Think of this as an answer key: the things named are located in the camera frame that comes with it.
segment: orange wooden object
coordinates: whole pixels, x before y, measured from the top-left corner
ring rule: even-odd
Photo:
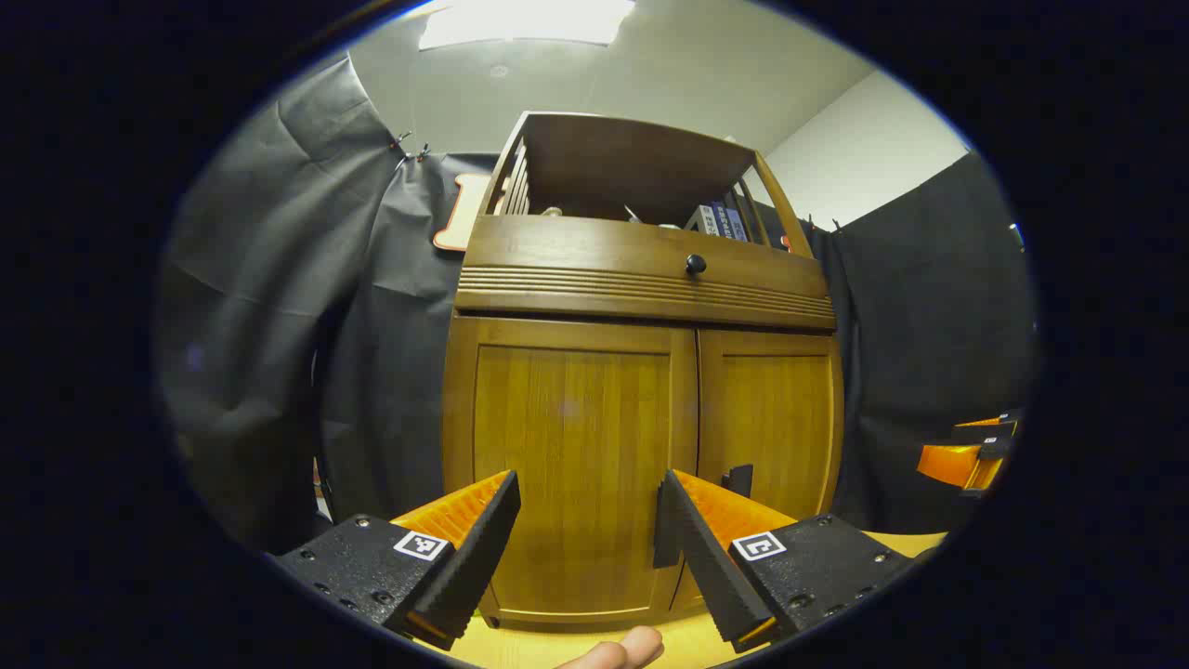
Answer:
[[[487,503],[499,491],[510,471],[487,476],[483,481],[454,491],[436,500],[420,506],[404,516],[390,520],[405,530],[422,532],[432,537],[441,537],[454,544],[457,550],[466,541],[466,536],[486,509]]]
[[[479,215],[479,206],[483,203],[483,195],[490,181],[489,173],[460,173],[454,177],[458,197],[454,200],[454,208],[449,213],[446,227],[434,234],[434,246],[445,251],[466,251],[474,219]]]
[[[693,500],[693,506],[698,509],[702,519],[706,522],[724,551],[731,541],[740,537],[750,537],[797,523],[779,511],[685,472],[674,469],[673,474]]]
[[[933,447],[926,444],[920,450],[917,472],[950,486],[965,486],[979,465],[981,447]]]

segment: ceiling light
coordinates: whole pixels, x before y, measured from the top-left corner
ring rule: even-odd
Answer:
[[[610,44],[631,0],[458,0],[429,14],[421,50],[487,39]]]

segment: wooden slat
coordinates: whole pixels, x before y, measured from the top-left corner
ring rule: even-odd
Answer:
[[[517,210],[520,203],[520,190],[524,185],[524,154],[528,152],[528,146],[522,139],[520,146],[516,147],[516,163],[512,165],[511,172],[511,185],[508,189],[508,204],[507,212],[509,214],[520,213]]]
[[[755,220],[755,226],[760,228],[760,239],[763,240],[765,246],[772,246],[772,239],[768,236],[768,226],[763,223],[763,216],[760,215],[760,207],[755,206],[755,200],[751,198],[751,190],[747,187],[747,181],[740,179],[740,185],[743,187],[743,197],[747,200],[747,206],[751,209],[751,217]]]
[[[785,228],[785,236],[788,236],[789,251],[798,255],[812,258],[813,251],[810,250],[810,242],[805,239],[805,232],[801,231],[797,212],[793,210],[793,204],[788,202],[788,197],[780,187],[780,182],[776,181],[776,176],[772,173],[767,160],[763,159],[763,156],[759,151],[755,153],[755,170],[760,175],[760,181],[763,182],[765,189],[768,190],[768,196],[772,197],[772,204],[776,208],[776,214],[780,216],[780,225]]]
[[[487,189],[484,191],[483,201],[479,204],[480,214],[493,213],[496,210],[496,201],[499,200],[501,195],[507,195],[504,184],[507,183],[505,179],[511,175],[512,165],[516,162],[516,146],[520,145],[524,135],[526,118],[528,118],[528,113],[521,114],[521,118],[516,120],[516,125],[512,127],[511,134],[508,135],[508,141],[504,144],[503,151],[499,152],[496,166],[491,171],[491,183],[487,183]]]

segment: drawer knob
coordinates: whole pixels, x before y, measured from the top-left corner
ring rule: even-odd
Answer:
[[[702,273],[706,271],[706,259],[698,253],[690,253],[690,257],[685,258],[685,270],[690,273]]]

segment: wooden drawer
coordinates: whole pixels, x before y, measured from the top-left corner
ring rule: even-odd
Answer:
[[[698,274],[686,258],[706,261]],[[622,220],[480,215],[459,309],[734,322],[832,330],[813,258]]]

